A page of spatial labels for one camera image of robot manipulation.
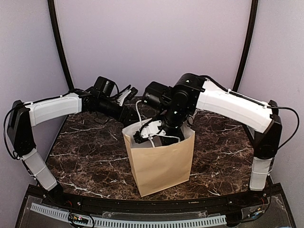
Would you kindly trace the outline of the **brown paper bag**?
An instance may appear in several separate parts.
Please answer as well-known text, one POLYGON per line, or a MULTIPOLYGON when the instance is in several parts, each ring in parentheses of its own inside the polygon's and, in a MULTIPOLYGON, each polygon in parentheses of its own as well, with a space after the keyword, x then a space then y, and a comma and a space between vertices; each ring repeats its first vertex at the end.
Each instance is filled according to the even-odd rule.
POLYGON ((138 144, 134 140, 135 131, 147 122, 141 119, 122 130, 132 174, 141 197, 189 180, 195 141, 195 131, 184 124, 181 127, 185 136, 183 141, 162 146, 161 139, 168 137, 149 133, 148 141, 138 144))

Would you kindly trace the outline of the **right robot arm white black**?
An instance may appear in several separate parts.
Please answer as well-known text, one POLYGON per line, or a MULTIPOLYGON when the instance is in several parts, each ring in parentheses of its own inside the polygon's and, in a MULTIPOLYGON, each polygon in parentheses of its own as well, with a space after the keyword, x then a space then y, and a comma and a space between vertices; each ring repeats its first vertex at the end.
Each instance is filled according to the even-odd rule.
POLYGON ((152 142, 155 136, 160 137, 162 145, 183 141, 181 127, 198 110, 213 112, 247 126, 254 149, 250 190, 242 196, 247 206, 260 200, 271 164, 283 147, 279 110, 291 111, 300 119, 293 108, 278 106, 273 100, 258 101, 223 87, 210 76, 192 73, 182 75, 174 87, 151 82, 142 98, 143 103, 159 111, 139 129, 139 137, 144 141, 152 142))

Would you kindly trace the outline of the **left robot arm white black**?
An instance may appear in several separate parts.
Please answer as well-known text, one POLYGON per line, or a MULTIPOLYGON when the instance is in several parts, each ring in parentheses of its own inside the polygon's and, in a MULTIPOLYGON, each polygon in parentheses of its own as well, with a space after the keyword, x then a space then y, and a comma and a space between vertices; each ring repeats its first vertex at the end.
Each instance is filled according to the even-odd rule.
POLYGON ((48 199, 55 206, 63 207, 67 196, 46 165, 46 153, 39 152, 41 147, 35 140, 42 141, 42 138, 38 132, 46 136, 45 127, 55 124, 48 140, 49 143, 54 142, 65 117, 87 112, 104 114, 124 126, 137 122, 136 111, 125 102, 131 100, 138 90, 128 85, 113 95, 112 91, 117 87, 116 82, 99 76, 86 90, 74 88, 63 95, 30 102, 16 100, 7 112, 3 121, 3 141, 8 154, 23 163, 29 174, 49 193, 48 199))

